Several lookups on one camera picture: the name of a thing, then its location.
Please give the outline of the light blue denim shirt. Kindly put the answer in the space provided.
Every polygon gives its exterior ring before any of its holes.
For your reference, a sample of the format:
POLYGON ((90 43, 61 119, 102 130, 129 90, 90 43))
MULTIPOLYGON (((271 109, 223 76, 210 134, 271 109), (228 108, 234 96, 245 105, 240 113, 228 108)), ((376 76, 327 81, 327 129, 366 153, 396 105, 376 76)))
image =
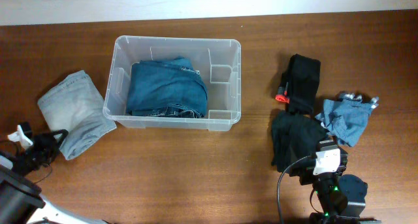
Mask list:
POLYGON ((341 93, 333 101, 325 99, 323 110, 315 116, 338 144, 354 147, 368 125, 369 117, 379 106, 379 97, 364 101, 362 95, 341 93))

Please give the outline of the dark blue jeans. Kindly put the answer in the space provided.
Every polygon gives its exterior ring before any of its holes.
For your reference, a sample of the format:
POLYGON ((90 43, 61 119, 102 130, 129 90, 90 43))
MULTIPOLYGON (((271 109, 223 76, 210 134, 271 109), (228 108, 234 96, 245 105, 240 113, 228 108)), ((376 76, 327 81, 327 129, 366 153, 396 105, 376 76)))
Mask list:
POLYGON ((129 116, 203 118, 208 91, 188 58, 139 61, 131 67, 129 116))

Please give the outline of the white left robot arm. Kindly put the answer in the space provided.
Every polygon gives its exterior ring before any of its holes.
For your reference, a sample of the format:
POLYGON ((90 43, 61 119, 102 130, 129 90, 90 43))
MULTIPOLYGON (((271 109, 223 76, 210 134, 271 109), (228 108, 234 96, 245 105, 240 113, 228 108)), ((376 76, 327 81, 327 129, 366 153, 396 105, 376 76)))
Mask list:
POLYGON ((18 126, 6 142, 15 145, 16 153, 1 152, 1 223, 105 223, 74 214, 52 204, 37 182, 26 176, 49 167, 67 137, 65 129, 33 135, 30 128, 18 126))

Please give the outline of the light grey-blue jeans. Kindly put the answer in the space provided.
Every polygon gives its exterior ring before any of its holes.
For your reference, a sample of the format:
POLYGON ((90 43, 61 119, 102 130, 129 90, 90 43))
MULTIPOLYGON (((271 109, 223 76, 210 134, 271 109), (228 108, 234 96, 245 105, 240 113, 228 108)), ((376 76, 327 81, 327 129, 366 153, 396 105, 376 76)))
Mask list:
POLYGON ((69 132, 59 148, 67 160, 78 157, 117 128, 104 116, 104 99, 85 71, 68 75, 37 104, 51 131, 69 132))

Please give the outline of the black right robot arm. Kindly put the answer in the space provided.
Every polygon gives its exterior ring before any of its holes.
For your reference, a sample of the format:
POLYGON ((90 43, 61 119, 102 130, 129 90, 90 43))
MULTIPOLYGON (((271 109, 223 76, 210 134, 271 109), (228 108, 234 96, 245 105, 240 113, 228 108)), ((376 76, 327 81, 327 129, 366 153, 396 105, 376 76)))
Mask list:
POLYGON ((361 217, 366 207, 368 184, 359 177, 345 174, 347 152, 332 139, 322 140, 307 158, 296 162, 289 170, 298 176, 300 185, 311 185, 322 210, 311 213, 313 224, 381 223, 373 217, 361 217))

